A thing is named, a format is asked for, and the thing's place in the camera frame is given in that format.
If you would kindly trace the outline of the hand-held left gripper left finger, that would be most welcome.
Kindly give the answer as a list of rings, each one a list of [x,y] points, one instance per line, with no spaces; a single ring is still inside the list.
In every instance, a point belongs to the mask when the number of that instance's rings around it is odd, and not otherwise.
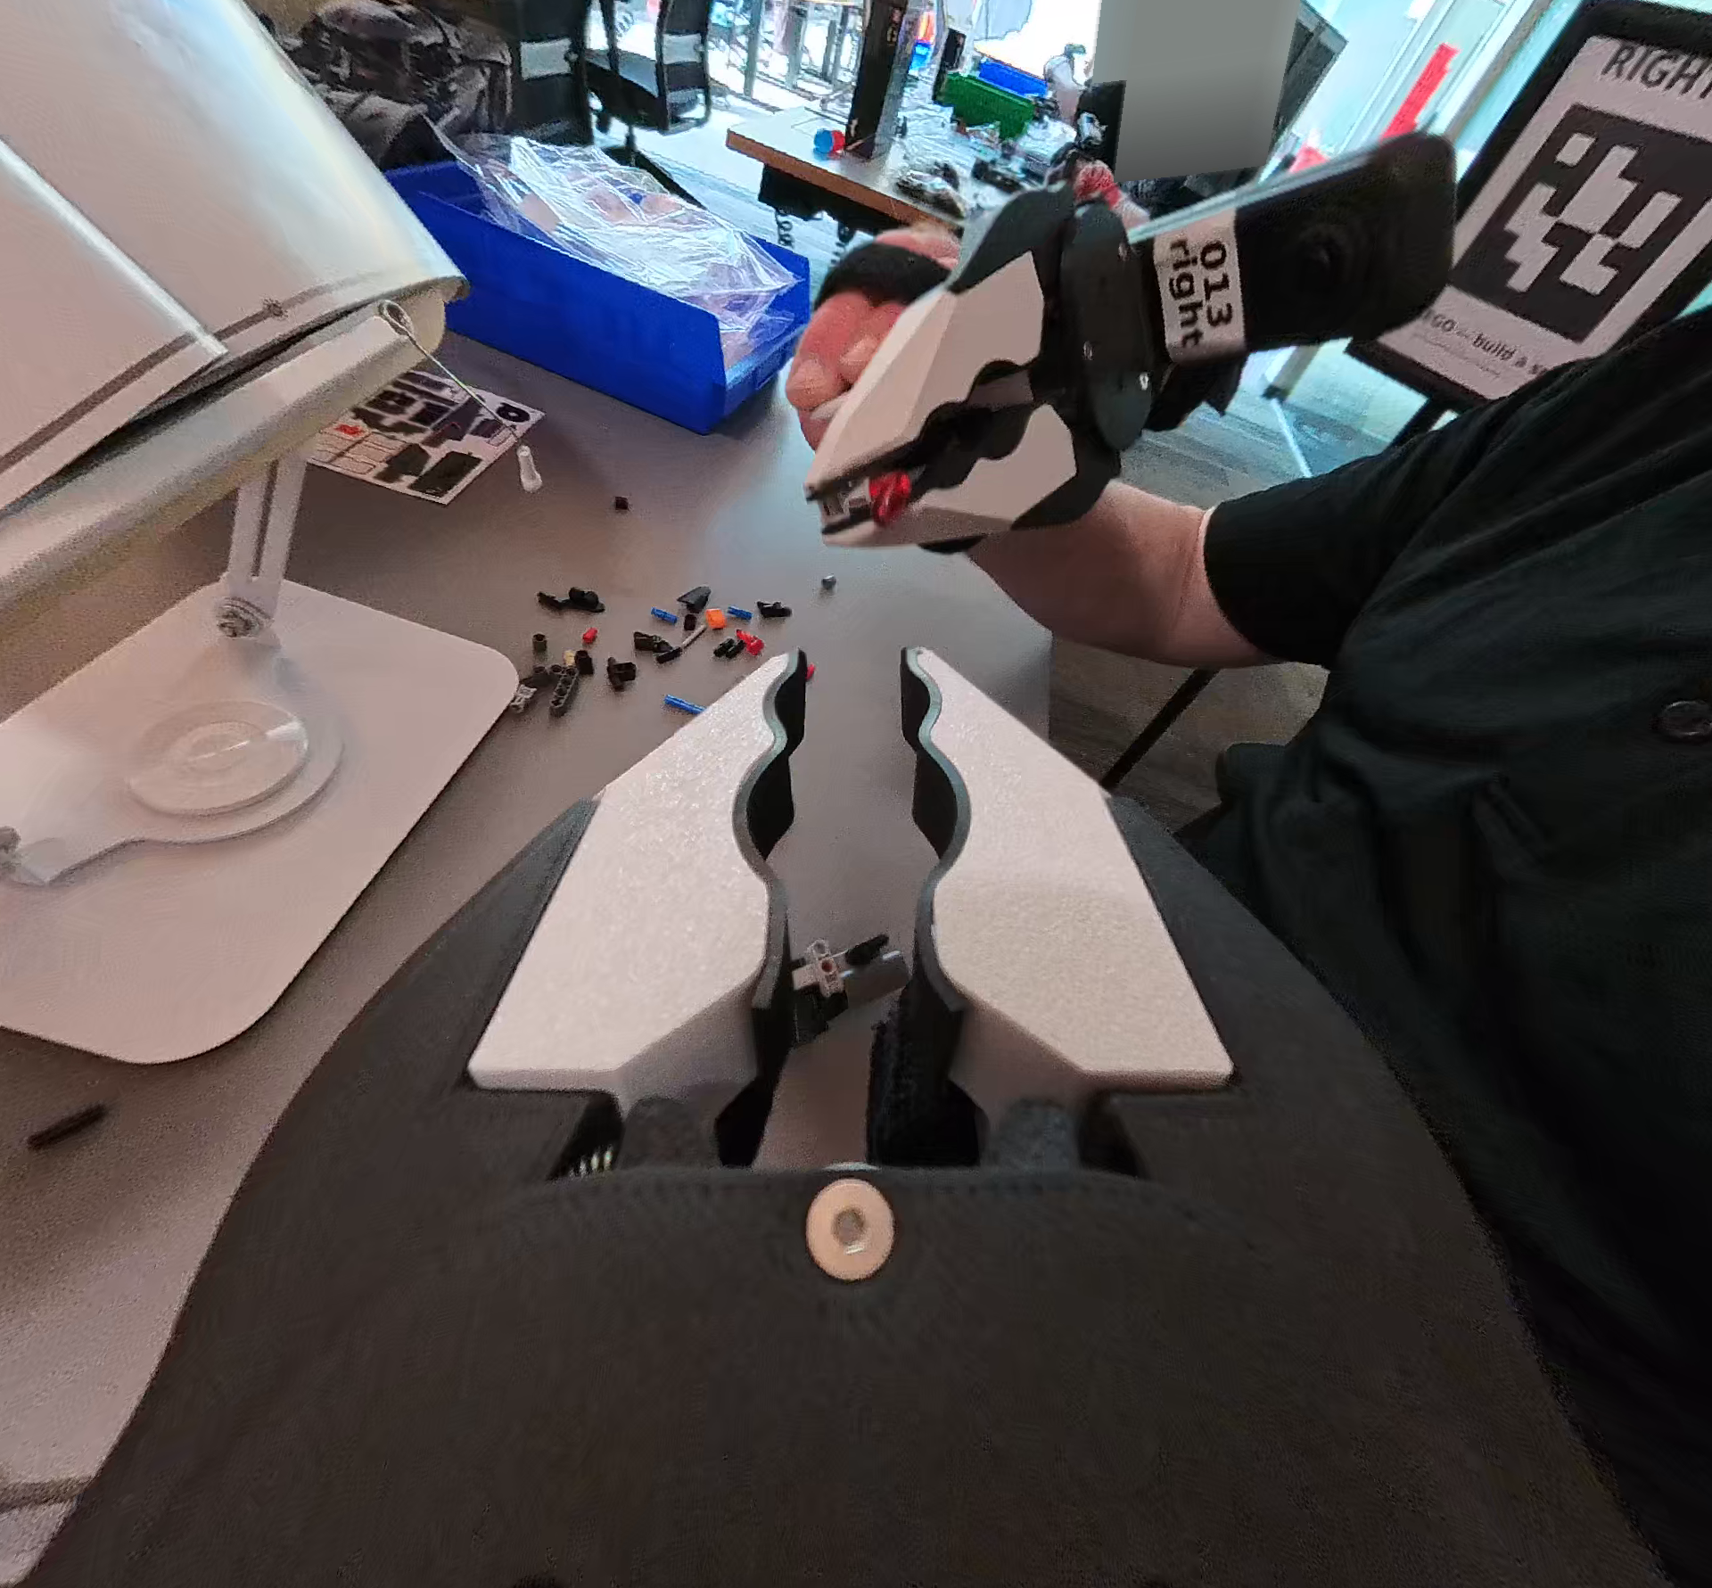
[[[810,664],[781,651],[594,798],[468,1059],[485,1090],[671,1099],[759,1154],[794,1045],[783,882]]]

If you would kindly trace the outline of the black upright box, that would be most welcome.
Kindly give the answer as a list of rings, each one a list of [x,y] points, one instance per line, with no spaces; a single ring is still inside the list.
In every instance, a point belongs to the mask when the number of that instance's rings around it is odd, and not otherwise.
[[[858,75],[845,121],[845,155],[887,159],[929,0],[867,0]]]

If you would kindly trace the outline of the scattered small lego pieces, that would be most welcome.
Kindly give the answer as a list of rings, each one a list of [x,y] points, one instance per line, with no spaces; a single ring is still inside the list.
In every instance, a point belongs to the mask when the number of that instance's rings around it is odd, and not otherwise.
[[[785,648],[781,627],[794,615],[786,602],[722,605],[710,585],[693,585],[666,605],[647,607],[627,644],[618,642],[614,627],[602,629],[605,604],[593,587],[538,593],[543,615],[576,618],[582,627],[565,637],[532,635],[510,715],[565,721],[580,701],[607,693],[657,701],[671,717],[699,717],[721,699],[715,682],[728,673],[735,682],[755,684],[761,704],[770,704],[786,728],[801,730],[818,669],[803,653]]]

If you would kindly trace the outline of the white book stand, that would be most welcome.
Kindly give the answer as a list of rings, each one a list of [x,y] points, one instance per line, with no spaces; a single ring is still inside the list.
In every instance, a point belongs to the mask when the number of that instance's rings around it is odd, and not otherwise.
[[[320,329],[4,518],[4,618],[236,490],[225,573],[4,717],[4,1030],[119,1063],[283,995],[516,688],[494,648],[287,576],[324,424],[443,335],[435,293]]]

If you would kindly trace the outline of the clear plastic bags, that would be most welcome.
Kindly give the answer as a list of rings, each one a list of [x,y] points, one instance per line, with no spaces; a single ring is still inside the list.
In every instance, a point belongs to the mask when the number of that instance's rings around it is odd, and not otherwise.
[[[797,316],[797,276],[715,212],[598,146],[507,135],[443,139],[486,221],[609,276],[699,307],[724,358]]]

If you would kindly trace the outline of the person in dark shirt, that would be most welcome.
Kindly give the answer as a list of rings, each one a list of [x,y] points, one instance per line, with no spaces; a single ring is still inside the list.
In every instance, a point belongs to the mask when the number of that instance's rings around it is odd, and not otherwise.
[[[1708,1584],[1708,309],[1216,507],[1205,567],[1328,679],[1185,843],[1381,1050],[1637,1529]]]

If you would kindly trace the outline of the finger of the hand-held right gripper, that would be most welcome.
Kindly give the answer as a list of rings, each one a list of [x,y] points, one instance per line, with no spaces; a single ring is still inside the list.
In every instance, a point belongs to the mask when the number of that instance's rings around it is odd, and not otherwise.
[[[1050,404],[962,408],[878,465],[839,472],[830,487],[903,470],[913,477],[907,512],[887,529],[872,521],[823,529],[832,547],[940,547],[1015,529],[1077,477],[1072,430]]]
[[[805,481],[812,505],[839,472],[878,465],[955,410],[1048,404],[1032,390],[1002,402],[973,401],[984,369],[1006,364],[1019,375],[1041,353],[1044,294],[1035,260],[1019,256],[969,287],[962,280],[955,274],[913,302],[845,395]]]

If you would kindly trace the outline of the framed black white marker sign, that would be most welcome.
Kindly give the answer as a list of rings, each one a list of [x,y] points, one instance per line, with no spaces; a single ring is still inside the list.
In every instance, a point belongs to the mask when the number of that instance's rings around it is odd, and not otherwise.
[[[1346,355],[1498,401],[1679,315],[1708,265],[1710,16],[1582,0],[1460,181],[1447,283]]]

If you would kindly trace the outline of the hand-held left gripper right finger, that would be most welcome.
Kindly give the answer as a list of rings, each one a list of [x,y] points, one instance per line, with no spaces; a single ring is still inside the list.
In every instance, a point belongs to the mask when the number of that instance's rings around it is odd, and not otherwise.
[[[1225,1090],[1235,1065],[1106,792],[936,651],[900,655],[935,862],[898,997],[898,1160],[973,1163],[1021,1105]]]

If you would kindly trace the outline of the lego instruction booklet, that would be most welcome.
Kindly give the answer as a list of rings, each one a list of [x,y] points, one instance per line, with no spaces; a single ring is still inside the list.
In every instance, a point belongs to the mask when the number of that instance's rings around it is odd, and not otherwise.
[[[5,507],[464,280],[241,0],[2,0]]]

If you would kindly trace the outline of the wooden office table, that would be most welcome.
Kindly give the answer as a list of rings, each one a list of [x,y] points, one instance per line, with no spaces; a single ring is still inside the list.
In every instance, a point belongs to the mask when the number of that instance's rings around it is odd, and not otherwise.
[[[880,159],[852,152],[821,154],[818,133],[832,132],[832,119],[818,108],[785,108],[741,121],[724,135],[733,155],[761,166],[759,203],[786,219],[819,214],[860,234],[933,221],[960,230],[966,218],[982,219],[1019,194],[973,177],[982,159],[969,135],[958,132],[951,113],[936,104],[907,106],[902,133]],[[957,170],[953,186],[958,207],[927,203],[900,186],[911,172],[933,172],[938,165]]]

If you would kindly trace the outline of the black sticker sheet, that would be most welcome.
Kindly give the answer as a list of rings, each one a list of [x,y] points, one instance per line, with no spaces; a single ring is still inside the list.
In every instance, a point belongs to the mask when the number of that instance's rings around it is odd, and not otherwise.
[[[516,448],[525,492],[538,490],[527,435],[541,419],[534,406],[419,368],[318,430],[305,457],[347,481],[444,507]]]

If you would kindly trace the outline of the blue plastic parts bin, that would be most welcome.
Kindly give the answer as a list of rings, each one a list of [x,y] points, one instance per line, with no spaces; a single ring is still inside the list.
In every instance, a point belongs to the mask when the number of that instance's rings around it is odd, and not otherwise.
[[[386,177],[463,274],[464,293],[444,311],[452,333],[697,433],[717,430],[768,386],[807,326],[808,261],[759,236],[752,234],[797,276],[799,313],[728,362],[706,311],[486,221],[446,155]]]

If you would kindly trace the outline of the grey lego sub-assembly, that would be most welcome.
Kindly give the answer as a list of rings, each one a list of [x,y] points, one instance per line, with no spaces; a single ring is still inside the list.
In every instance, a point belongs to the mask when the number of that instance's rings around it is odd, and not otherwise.
[[[792,1046],[816,1041],[854,1008],[900,993],[909,975],[911,964],[891,946],[889,935],[869,935],[841,949],[816,940],[788,971]]]

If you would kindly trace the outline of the person's right hand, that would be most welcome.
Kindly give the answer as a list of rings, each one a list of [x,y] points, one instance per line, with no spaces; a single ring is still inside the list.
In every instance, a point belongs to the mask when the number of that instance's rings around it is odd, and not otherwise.
[[[834,263],[785,377],[785,397],[812,450],[830,426],[836,401],[861,379],[907,307],[938,287],[958,256],[953,229],[922,221],[850,247]]]

